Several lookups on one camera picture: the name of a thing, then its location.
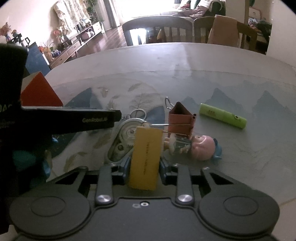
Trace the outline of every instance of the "wooden floor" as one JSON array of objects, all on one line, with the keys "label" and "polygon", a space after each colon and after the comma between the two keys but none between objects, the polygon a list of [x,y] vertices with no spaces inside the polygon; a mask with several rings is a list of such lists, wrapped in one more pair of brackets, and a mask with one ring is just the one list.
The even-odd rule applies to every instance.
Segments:
[{"label": "wooden floor", "polygon": [[[124,46],[126,46],[126,40],[123,35],[122,27],[120,26],[118,28],[107,30],[103,34],[99,33],[92,40],[90,40],[87,45],[84,45],[80,50],[78,50],[77,58]],[[76,57],[69,58],[67,62],[73,59],[76,59]]]}]

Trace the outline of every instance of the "metal wire handle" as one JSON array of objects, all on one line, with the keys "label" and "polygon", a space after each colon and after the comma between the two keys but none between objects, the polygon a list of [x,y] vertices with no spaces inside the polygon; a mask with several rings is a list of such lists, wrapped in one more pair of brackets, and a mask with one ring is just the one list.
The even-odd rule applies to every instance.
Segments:
[{"label": "metal wire handle", "polygon": [[170,99],[168,97],[165,98],[165,106],[167,109],[171,110],[172,108],[168,107],[167,101],[172,107],[174,107],[174,105],[170,102]]}]

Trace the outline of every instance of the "green tube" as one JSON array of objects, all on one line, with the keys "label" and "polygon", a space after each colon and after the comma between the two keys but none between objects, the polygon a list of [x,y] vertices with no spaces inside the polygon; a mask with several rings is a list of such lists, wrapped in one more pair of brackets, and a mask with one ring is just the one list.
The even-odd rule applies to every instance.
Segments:
[{"label": "green tube", "polygon": [[200,104],[200,114],[207,115],[241,129],[245,128],[247,124],[247,120],[243,117],[203,103]]}]

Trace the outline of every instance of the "doll face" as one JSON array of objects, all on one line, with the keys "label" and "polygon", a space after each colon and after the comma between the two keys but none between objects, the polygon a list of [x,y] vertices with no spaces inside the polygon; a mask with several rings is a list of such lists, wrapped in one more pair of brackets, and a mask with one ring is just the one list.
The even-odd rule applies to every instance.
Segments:
[{"label": "doll face", "polygon": [[212,137],[194,136],[191,142],[191,156],[198,161],[210,159],[215,152],[216,146]]}]

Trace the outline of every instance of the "cabinet drawer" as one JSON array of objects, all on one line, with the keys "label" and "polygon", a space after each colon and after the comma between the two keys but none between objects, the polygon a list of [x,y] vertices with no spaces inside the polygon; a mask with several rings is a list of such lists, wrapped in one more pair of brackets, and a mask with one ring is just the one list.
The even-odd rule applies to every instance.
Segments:
[{"label": "cabinet drawer", "polygon": [[95,34],[98,34],[102,31],[100,22],[95,23],[93,26]]},{"label": "cabinet drawer", "polygon": [[51,68],[57,67],[58,65],[64,63],[64,62],[67,60],[67,58],[69,58],[67,52],[61,54],[61,55],[58,56],[58,57],[56,58],[56,60],[50,65]]},{"label": "cabinet drawer", "polygon": [[68,50],[68,56],[71,56],[72,54],[75,53],[75,51],[81,46],[80,42],[77,41],[76,43],[74,43]]}]

